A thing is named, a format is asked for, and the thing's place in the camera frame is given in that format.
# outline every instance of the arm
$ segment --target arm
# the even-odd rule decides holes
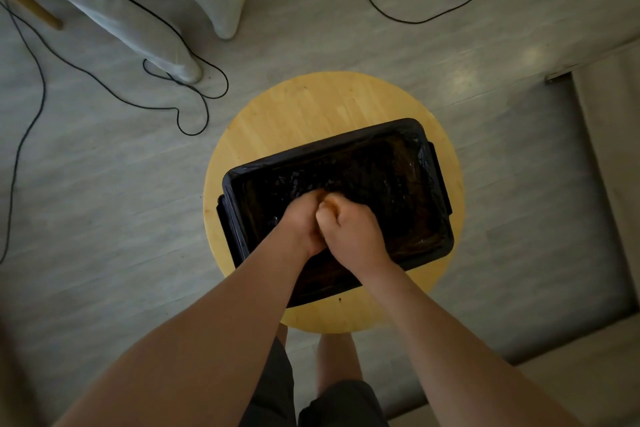
[[[236,271],[135,343],[57,426],[238,425],[300,270],[325,247],[322,196],[293,201]]]
[[[333,256],[391,317],[441,425],[580,425],[391,261],[368,207],[330,194],[316,218]]]

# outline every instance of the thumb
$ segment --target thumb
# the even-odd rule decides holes
[[[331,206],[328,206],[324,202],[320,203],[318,211],[316,211],[316,220],[324,238],[326,238],[327,235],[333,235],[340,228],[337,216],[332,211]]]

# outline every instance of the round wooden stool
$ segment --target round wooden stool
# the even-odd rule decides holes
[[[205,178],[204,223],[223,274],[235,270],[216,212],[222,178],[229,169],[315,140],[405,117],[419,121],[436,148],[453,208],[451,228],[457,243],[465,215],[462,174],[456,152],[433,115],[408,93],[372,76],[347,71],[312,73],[280,83],[254,98],[229,124],[213,151]],[[423,291],[429,291],[452,255],[408,274]],[[369,293],[358,287],[287,309],[282,322],[309,332],[342,333],[370,328],[384,318]]]

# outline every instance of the dark shorts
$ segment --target dark shorts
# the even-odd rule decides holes
[[[300,412],[293,406],[293,371],[280,341],[273,342],[264,371],[239,427],[382,427],[382,408],[365,382],[345,380],[327,388]]]

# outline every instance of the black plastic bin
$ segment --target black plastic bin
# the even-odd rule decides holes
[[[389,255],[404,270],[453,248],[451,204],[435,148],[414,119],[361,128],[240,165],[227,172],[222,187],[217,211],[236,268],[293,199],[319,187],[371,207]],[[324,250],[305,264],[288,307],[359,285]]]

